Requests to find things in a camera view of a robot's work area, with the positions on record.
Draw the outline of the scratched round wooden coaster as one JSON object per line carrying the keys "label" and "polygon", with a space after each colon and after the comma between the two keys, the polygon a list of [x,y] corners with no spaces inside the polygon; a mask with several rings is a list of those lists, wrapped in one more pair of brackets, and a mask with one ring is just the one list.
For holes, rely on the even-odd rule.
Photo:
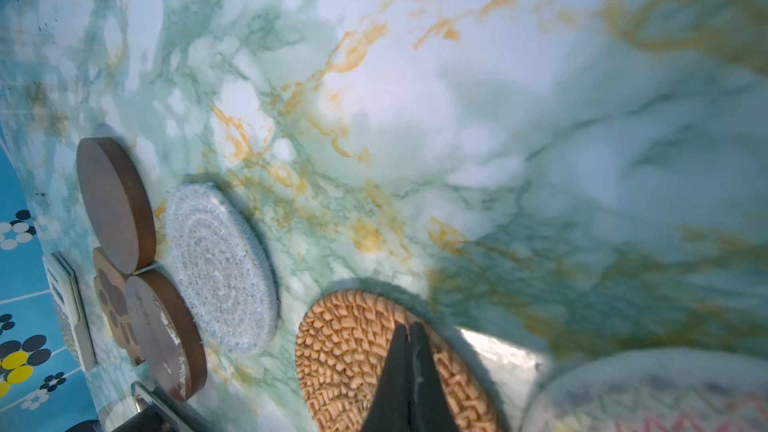
{"label": "scratched round wooden coaster", "polygon": [[159,387],[178,402],[205,385],[205,349],[194,318],[174,284],[159,271],[130,277],[125,298],[136,343]]}

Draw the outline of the embroidered white fabric coaster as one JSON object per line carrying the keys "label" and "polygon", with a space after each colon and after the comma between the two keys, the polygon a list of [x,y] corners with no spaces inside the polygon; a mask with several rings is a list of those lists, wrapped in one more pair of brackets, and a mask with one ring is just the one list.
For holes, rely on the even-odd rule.
{"label": "embroidered white fabric coaster", "polygon": [[623,352],[550,382],[523,431],[764,431],[767,363],[685,348]]}

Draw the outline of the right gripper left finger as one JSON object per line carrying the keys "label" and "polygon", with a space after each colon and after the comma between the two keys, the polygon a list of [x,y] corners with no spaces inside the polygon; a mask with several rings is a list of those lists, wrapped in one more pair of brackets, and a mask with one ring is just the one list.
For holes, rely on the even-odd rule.
{"label": "right gripper left finger", "polygon": [[390,341],[373,402],[361,432],[409,431],[410,342],[405,325],[397,325]]}

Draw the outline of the paw shaped wooden coaster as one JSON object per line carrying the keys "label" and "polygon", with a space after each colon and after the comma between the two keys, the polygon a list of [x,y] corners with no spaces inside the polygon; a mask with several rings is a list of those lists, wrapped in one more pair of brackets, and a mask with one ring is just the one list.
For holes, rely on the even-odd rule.
{"label": "paw shaped wooden coaster", "polygon": [[125,289],[128,274],[120,272],[109,260],[102,247],[92,250],[96,272],[94,288],[116,345],[127,354],[133,367],[144,362],[127,309]]}

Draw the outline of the grey blue crochet coaster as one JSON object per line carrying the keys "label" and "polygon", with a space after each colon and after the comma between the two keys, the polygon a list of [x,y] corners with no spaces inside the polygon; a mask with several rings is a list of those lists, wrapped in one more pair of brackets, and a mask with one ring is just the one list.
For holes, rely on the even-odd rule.
{"label": "grey blue crochet coaster", "polygon": [[175,280],[198,326],[231,354],[266,349],[278,322],[276,279],[256,233],[213,183],[188,183],[168,200]]}

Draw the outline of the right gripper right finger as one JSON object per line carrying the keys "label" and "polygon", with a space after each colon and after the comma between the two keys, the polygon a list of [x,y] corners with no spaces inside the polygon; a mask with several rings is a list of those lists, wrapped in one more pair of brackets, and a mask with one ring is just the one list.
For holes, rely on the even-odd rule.
{"label": "right gripper right finger", "polygon": [[410,427],[416,432],[458,432],[434,361],[426,329],[410,327]]}

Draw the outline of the woven rattan coaster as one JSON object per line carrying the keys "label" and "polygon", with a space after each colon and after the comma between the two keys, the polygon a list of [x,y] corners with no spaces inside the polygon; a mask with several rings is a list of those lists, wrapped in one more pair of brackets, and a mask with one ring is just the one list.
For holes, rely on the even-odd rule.
{"label": "woven rattan coaster", "polygon": [[[374,401],[392,335],[421,317],[385,297],[340,290],[300,322],[295,364],[302,396],[320,431],[358,431]],[[447,405],[461,431],[500,431],[485,389],[452,345],[425,327]]]}

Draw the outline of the dark round wooden coaster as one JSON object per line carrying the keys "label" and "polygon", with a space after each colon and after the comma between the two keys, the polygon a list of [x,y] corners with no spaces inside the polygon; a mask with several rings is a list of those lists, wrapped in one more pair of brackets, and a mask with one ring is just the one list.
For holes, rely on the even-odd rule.
{"label": "dark round wooden coaster", "polygon": [[126,150],[109,137],[84,138],[76,170],[88,219],[107,258],[123,273],[151,265],[157,246],[153,210]]}

